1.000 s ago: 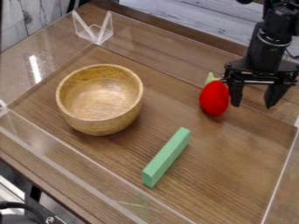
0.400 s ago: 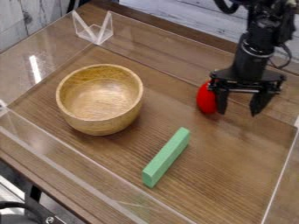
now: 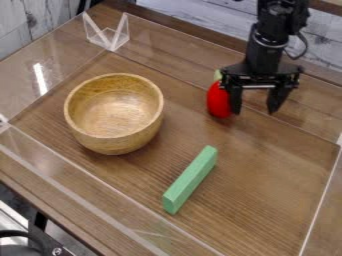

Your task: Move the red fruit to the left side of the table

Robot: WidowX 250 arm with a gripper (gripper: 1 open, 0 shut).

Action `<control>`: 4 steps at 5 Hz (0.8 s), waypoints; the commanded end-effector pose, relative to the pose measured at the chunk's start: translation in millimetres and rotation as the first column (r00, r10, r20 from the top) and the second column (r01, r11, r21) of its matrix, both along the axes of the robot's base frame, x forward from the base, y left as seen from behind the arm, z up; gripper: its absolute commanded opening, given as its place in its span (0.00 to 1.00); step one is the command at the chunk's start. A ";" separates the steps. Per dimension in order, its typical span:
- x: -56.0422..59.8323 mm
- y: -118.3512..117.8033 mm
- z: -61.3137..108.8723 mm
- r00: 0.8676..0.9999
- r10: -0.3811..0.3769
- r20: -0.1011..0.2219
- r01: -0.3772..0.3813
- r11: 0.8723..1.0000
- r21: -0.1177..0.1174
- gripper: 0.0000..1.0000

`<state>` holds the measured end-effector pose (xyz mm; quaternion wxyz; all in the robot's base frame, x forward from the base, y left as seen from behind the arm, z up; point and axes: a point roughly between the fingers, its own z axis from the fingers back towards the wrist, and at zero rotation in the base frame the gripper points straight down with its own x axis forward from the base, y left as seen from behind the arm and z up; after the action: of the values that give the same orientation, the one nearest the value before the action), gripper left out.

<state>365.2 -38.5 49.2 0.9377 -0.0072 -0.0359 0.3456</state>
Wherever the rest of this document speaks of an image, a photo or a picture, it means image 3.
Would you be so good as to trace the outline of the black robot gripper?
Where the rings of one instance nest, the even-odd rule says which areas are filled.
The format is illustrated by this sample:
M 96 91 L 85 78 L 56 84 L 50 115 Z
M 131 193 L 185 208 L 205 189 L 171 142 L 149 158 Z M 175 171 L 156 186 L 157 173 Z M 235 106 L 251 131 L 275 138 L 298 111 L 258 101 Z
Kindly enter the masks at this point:
M 246 62 L 220 69 L 220 87 L 228 90 L 231 112 L 240 114 L 243 90 L 268 89 L 267 111 L 275 113 L 291 91 L 299 86 L 303 67 L 282 62 L 271 73 L 256 73 Z

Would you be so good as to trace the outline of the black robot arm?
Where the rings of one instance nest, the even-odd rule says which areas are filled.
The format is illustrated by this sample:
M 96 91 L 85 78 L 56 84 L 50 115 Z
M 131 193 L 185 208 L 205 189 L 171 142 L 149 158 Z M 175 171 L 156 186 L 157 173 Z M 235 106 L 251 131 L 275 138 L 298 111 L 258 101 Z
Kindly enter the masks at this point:
M 244 59 L 220 69 L 220 88 L 228 94 L 231 112 L 240 114 L 244 90 L 267 90 L 268 114 L 282 107 L 299 86 L 303 67 L 282 62 L 283 54 L 296 60 L 308 48 L 300 30 L 307 26 L 310 0 L 258 0 Z

